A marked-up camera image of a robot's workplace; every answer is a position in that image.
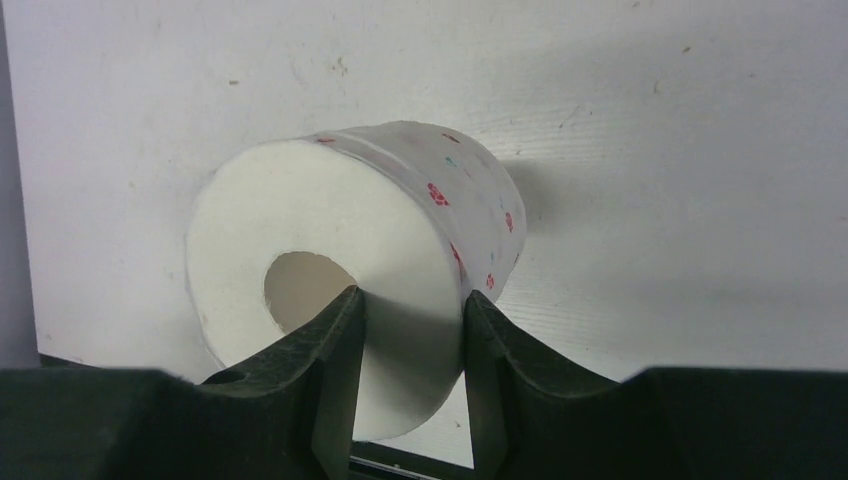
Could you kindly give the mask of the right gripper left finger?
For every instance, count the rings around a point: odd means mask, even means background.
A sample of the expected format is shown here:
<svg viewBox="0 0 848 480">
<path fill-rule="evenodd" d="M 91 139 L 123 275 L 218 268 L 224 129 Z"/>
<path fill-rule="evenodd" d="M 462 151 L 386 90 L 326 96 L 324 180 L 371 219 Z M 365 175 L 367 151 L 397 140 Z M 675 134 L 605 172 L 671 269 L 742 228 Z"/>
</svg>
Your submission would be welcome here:
<svg viewBox="0 0 848 480">
<path fill-rule="evenodd" d="M 366 326 L 345 289 L 200 384 L 156 369 L 1 374 L 5 479 L 344 479 Z"/>
</svg>

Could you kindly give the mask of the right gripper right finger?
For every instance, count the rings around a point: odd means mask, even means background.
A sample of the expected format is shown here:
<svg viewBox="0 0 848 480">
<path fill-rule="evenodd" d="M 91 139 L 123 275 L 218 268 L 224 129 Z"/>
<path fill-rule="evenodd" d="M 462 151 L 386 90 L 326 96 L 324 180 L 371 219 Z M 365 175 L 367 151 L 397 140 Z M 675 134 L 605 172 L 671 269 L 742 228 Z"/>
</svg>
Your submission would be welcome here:
<svg viewBox="0 0 848 480">
<path fill-rule="evenodd" d="M 843 479 L 841 372 L 652 367 L 621 382 L 480 292 L 463 314 L 479 479 Z"/>
</svg>

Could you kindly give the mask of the white floral roll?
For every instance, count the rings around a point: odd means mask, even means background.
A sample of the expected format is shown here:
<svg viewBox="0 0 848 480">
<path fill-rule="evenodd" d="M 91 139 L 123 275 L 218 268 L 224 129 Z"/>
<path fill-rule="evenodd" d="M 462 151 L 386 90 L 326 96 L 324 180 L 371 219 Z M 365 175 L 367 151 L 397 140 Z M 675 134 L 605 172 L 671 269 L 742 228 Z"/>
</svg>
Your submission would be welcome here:
<svg viewBox="0 0 848 480">
<path fill-rule="evenodd" d="M 231 367 L 344 288 L 366 296 L 353 437 L 406 434 L 462 370 L 462 311 L 496 300 L 527 237 L 506 168 L 458 131 L 397 121 L 262 143 L 200 191 L 186 276 L 205 341 Z"/>
</svg>

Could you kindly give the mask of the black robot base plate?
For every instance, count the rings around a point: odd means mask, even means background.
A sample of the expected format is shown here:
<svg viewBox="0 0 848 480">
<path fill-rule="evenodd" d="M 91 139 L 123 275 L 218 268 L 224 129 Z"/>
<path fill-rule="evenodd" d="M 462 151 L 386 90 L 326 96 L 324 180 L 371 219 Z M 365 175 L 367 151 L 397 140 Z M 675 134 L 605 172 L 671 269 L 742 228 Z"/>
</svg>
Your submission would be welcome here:
<svg viewBox="0 0 848 480">
<path fill-rule="evenodd" d="M 370 443 L 351 446 L 349 479 L 361 480 L 473 480 L 472 469 Z"/>
</svg>

